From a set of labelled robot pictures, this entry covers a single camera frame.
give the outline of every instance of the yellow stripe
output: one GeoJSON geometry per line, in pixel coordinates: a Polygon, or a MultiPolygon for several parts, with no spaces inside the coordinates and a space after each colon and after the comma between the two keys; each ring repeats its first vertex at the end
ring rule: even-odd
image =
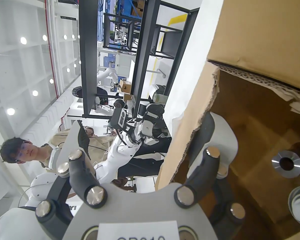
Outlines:
{"type": "MultiPolygon", "coordinates": [[[[179,15],[179,16],[176,16],[176,17],[173,17],[173,18],[170,19],[170,21],[169,21],[169,23],[168,23],[167,26],[171,26],[173,24],[178,24],[178,23],[185,22],[186,19],[187,19],[187,14],[186,13],[182,14],[182,15],[179,15]]],[[[160,39],[159,47],[161,46],[163,39],[164,39],[164,36],[162,36],[161,39],[160,39]]],[[[155,61],[154,61],[154,66],[153,66],[153,70],[154,71],[156,70],[157,60],[158,59],[156,58],[155,61]]],[[[150,85],[152,83],[152,79],[153,79],[153,73],[151,74],[150,85]]]]}

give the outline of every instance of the person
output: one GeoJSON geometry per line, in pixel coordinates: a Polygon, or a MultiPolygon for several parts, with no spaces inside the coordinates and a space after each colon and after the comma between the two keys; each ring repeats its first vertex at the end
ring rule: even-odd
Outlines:
{"type": "MultiPolygon", "coordinates": [[[[23,140],[19,137],[14,137],[6,140],[0,149],[0,155],[3,161],[7,163],[23,164],[25,162],[37,160],[42,167],[47,168],[53,146],[62,148],[70,129],[58,132],[49,141],[49,144],[44,144],[37,147],[31,141],[23,140]]],[[[85,131],[89,136],[88,153],[93,165],[106,160],[107,150],[111,146],[115,136],[96,136],[92,127],[85,127],[85,131]]],[[[142,145],[136,152],[135,157],[145,154],[153,154],[156,152],[167,153],[171,138],[161,138],[158,143],[148,146],[142,145]]],[[[155,160],[152,158],[141,159],[131,158],[124,166],[118,169],[118,178],[131,176],[155,176],[158,175],[160,166],[163,160],[155,160]]]]}

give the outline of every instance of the white label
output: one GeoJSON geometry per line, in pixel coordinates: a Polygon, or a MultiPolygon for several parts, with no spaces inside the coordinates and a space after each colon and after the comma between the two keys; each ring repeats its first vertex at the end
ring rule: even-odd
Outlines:
{"type": "Polygon", "coordinates": [[[176,240],[177,221],[152,223],[100,223],[97,240],[176,240]]]}

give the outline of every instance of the ceiling light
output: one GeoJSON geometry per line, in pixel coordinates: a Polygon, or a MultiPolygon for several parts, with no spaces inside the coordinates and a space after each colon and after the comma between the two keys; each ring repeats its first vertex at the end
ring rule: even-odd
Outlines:
{"type": "Polygon", "coordinates": [[[27,44],[27,39],[25,37],[20,38],[21,44],[25,45],[27,44]]]}
{"type": "Polygon", "coordinates": [[[14,113],[15,113],[15,110],[13,108],[7,109],[7,114],[8,115],[14,115],[14,113]]]}

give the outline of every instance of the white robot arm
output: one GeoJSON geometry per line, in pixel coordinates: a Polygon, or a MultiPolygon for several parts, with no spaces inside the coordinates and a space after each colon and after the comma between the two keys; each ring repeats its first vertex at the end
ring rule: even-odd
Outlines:
{"type": "Polygon", "coordinates": [[[143,120],[135,126],[130,126],[125,123],[126,111],[121,108],[115,109],[110,126],[123,131],[114,139],[108,150],[107,159],[94,167],[100,184],[110,183],[116,179],[118,169],[131,160],[143,143],[153,145],[158,142],[153,138],[153,126],[163,112],[161,105],[150,104],[143,120]]]}
{"type": "Polygon", "coordinates": [[[107,78],[108,76],[110,76],[112,78],[114,84],[119,83],[118,75],[117,75],[116,71],[111,67],[107,68],[104,72],[102,72],[96,76],[96,83],[98,84],[101,80],[107,78]]]}

